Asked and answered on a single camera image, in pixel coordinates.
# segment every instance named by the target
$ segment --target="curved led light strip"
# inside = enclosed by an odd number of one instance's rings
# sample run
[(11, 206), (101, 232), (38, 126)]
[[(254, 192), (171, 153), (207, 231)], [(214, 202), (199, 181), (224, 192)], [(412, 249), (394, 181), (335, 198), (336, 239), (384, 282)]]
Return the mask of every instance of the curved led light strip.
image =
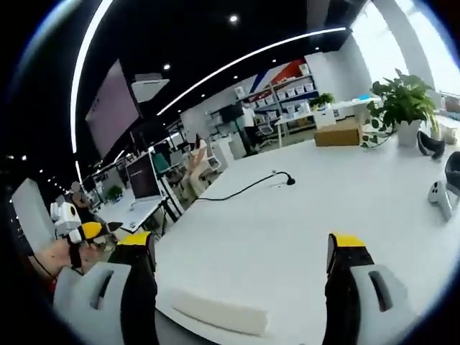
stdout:
[(168, 108), (170, 108), (174, 103), (179, 101), (187, 93), (191, 92), (194, 88), (197, 88), (199, 85), (201, 85), (205, 81), (208, 81), (209, 79), (211, 79), (215, 75), (219, 74), (220, 72), (226, 70), (227, 68), (229, 68), (229, 67), (231, 67), (233, 65), (236, 65), (237, 63), (240, 63), (243, 60), (246, 60), (247, 58), (250, 58), (251, 56), (259, 54), (260, 52), (264, 52), (265, 50), (269, 50), (269, 49), (271, 49), (273, 47), (277, 47), (278, 45), (284, 45), (285, 43), (300, 40), (300, 39), (305, 38), (305, 37), (322, 35), (322, 34), (327, 34), (329, 32), (338, 32), (338, 31), (344, 31), (344, 30), (346, 30), (345, 27), (338, 27), (336, 29), (326, 29), (326, 30), (320, 30), (320, 31), (315, 31), (315, 32), (309, 32), (308, 34), (301, 34), (299, 36), (291, 37), (291, 38), (288, 38), (286, 40), (279, 41), (279, 42), (273, 43), (272, 45), (268, 45), (266, 47), (263, 47), (263, 48), (260, 48), (258, 50), (255, 50), (254, 52), (250, 52), (249, 54), (246, 54), (245, 56), (242, 56), (239, 59), (236, 59), (235, 61), (232, 61), (231, 63), (225, 65), (224, 67), (220, 67), (215, 72), (212, 72), (210, 75), (208, 75), (207, 77), (201, 79), (195, 85), (191, 86), (189, 89), (187, 89), (186, 91), (182, 92), (178, 97), (174, 98), (174, 100), (171, 103), (169, 103), (165, 108), (161, 109), (160, 112), (158, 112), (157, 116), (163, 114)]
[(94, 14), (91, 22), (86, 30), (85, 37), (81, 43), (80, 51), (78, 52), (77, 63), (75, 64), (75, 71), (73, 73), (72, 91), (70, 92), (70, 138), (72, 139), (73, 153), (77, 152), (77, 138), (75, 136), (75, 119), (77, 111), (77, 96), (78, 87), (80, 86), (81, 72), (83, 64), (85, 63), (86, 55), (88, 54), (89, 46), (94, 38), (96, 30), (101, 23), (102, 18), (106, 14), (110, 5), (114, 0), (102, 0), (99, 4), (96, 13)]
[(80, 165), (78, 165), (78, 161), (75, 161), (75, 169), (77, 170), (78, 174), (78, 181), (80, 182), (80, 185), (83, 185), (83, 180), (81, 179), (81, 174), (80, 174)]

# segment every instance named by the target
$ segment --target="white foam block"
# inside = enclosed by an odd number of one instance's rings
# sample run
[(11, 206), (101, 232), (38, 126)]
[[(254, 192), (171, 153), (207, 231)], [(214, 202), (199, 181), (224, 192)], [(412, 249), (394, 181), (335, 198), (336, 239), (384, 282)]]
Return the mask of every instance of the white foam block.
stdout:
[(172, 307), (199, 321), (229, 331), (260, 336), (268, 326), (268, 312), (198, 297), (177, 290)]

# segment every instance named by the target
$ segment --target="person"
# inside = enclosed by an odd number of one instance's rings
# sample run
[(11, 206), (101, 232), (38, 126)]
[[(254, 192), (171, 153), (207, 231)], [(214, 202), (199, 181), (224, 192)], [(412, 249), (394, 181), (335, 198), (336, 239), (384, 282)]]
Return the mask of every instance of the person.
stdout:
[(82, 223), (94, 221), (94, 215), (89, 211), (91, 204), (86, 200), (81, 191), (80, 183), (73, 182), (70, 189), (72, 190), (72, 202), (77, 208), (78, 215)]
[(200, 175), (211, 166), (208, 162), (207, 144), (196, 134), (195, 146), (190, 152), (190, 162), (188, 164), (187, 175), (190, 185), (197, 197), (206, 190), (206, 187), (200, 181)]
[(249, 103), (243, 103), (243, 115), (241, 120), (243, 122), (244, 133), (247, 136), (251, 151), (257, 151), (257, 145), (260, 144), (260, 138), (257, 136), (257, 127), (254, 126), (255, 113), (249, 106)]

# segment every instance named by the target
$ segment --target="black cable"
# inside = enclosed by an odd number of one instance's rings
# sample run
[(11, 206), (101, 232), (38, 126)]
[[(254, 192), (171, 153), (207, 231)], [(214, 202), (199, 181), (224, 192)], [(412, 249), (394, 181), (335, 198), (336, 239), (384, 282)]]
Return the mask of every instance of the black cable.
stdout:
[(48, 271), (45, 266), (42, 265), (42, 263), (37, 259), (37, 257), (35, 256), (35, 254), (32, 255), (35, 259), (35, 261), (37, 262), (37, 264), (40, 265), (40, 267), (51, 277), (51, 279), (56, 279), (56, 277), (53, 277), (53, 275), (50, 273), (50, 271)]
[(295, 180), (287, 172), (280, 171), (280, 172), (275, 172), (274, 174), (272, 174), (270, 176), (267, 176), (265, 178), (262, 178), (261, 180), (258, 180), (257, 182), (254, 182), (251, 185), (248, 185), (246, 188), (241, 189), (239, 192), (236, 192), (235, 194), (231, 194), (231, 195), (229, 195), (229, 196), (227, 196), (225, 198), (215, 198), (215, 199), (214, 198), (198, 198), (196, 200), (225, 201), (225, 200), (228, 200), (230, 198), (233, 198), (234, 196), (237, 196), (237, 195), (243, 193), (244, 191), (246, 191), (246, 190), (250, 189), (251, 187), (255, 186), (256, 184), (261, 183), (261, 182), (263, 182), (265, 180), (268, 180), (269, 178), (273, 178), (274, 176), (279, 175), (279, 174), (284, 174), (284, 175), (287, 176), (287, 182), (286, 182), (287, 185), (293, 185), (295, 183)]

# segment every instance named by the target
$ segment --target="blue stripe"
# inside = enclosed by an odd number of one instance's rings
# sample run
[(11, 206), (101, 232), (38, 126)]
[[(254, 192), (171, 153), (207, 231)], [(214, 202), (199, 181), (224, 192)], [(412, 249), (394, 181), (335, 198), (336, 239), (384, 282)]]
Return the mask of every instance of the blue stripe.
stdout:
[(257, 86), (260, 84), (262, 79), (265, 77), (265, 75), (268, 73), (269, 70), (264, 70), (262, 73), (259, 73), (257, 77), (254, 79), (254, 82), (252, 83), (251, 91), (249, 93), (253, 93), (256, 91)]

